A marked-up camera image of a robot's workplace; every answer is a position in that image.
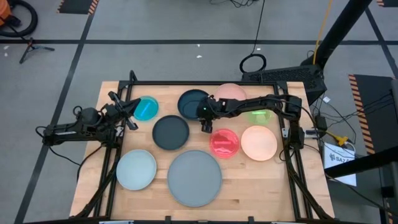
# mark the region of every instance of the blue bowl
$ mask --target blue bowl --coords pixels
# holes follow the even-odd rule
[[[142,96],[140,99],[134,117],[139,121],[148,121],[154,118],[159,110],[158,102],[151,96]]]

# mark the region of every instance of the pink bowl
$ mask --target pink bowl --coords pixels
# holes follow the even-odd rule
[[[219,100],[220,98],[246,100],[248,96],[246,95],[244,89],[239,85],[234,83],[226,83],[220,85],[214,94],[215,100]]]

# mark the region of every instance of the wooden tabletop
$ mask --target wooden tabletop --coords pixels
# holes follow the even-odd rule
[[[103,82],[99,93],[97,109],[105,103],[111,103],[108,92],[117,92],[118,82]],[[131,191],[116,184],[112,219],[116,220],[164,220],[170,215],[172,220],[213,220],[213,221],[246,221],[248,216],[254,216],[256,221],[294,221],[292,200],[288,183],[286,165],[278,155],[282,150],[279,121],[276,114],[266,125],[278,140],[275,156],[264,162],[248,158],[243,150],[230,159],[216,157],[223,173],[223,185],[217,198],[198,208],[190,208],[175,201],[167,188],[167,171],[171,162],[182,152],[199,149],[210,152],[210,135],[201,132],[200,123],[188,121],[190,137],[186,144],[176,151],[165,151],[157,147],[152,139],[152,128],[155,122],[163,116],[176,114],[177,101],[182,93],[198,88],[207,93],[214,93],[217,86],[192,85],[135,85],[131,98],[153,96],[159,102],[157,116],[149,122],[136,121],[139,129],[126,131],[122,155],[133,149],[145,149],[156,159],[157,173],[152,183],[143,190]],[[273,94],[271,86],[243,86],[248,98]],[[302,83],[288,83],[289,94],[303,99],[303,107],[308,109],[307,97]],[[246,114],[236,118],[223,118],[213,123],[213,130],[228,128],[239,137],[243,131],[252,126]],[[311,128],[312,122],[303,111],[300,120],[301,127]],[[305,144],[318,148],[316,140],[306,139]],[[99,146],[98,142],[89,142],[86,156]],[[105,150],[102,149],[89,158],[80,172],[75,198],[70,215],[75,215],[87,204],[98,188]],[[331,216],[334,216],[331,205],[322,160],[319,153],[309,147],[301,150],[303,168],[307,187],[317,202]],[[301,193],[297,191],[301,216],[305,217]],[[103,196],[101,214],[104,214],[108,191]]]

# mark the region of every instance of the light blue plate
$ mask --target light blue plate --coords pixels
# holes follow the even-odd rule
[[[126,153],[116,168],[120,185],[129,190],[147,187],[156,175],[156,161],[146,150],[136,149]]]
[[[139,121],[148,121],[154,118],[159,110],[159,104],[156,99],[151,96],[142,96],[140,99],[141,101],[134,112],[134,117]]]

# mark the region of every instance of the gray plate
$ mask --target gray plate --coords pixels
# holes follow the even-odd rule
[[[120,159],[116,177],[125,189],[141,190],[147,187],[156,175],[153,155],[142,149],[132,150]]]
[[[167,173],[167,185],[174,199],[188,207],[210,203],[218,195],[222,183],[217,161],[199,150],[177,156]]]

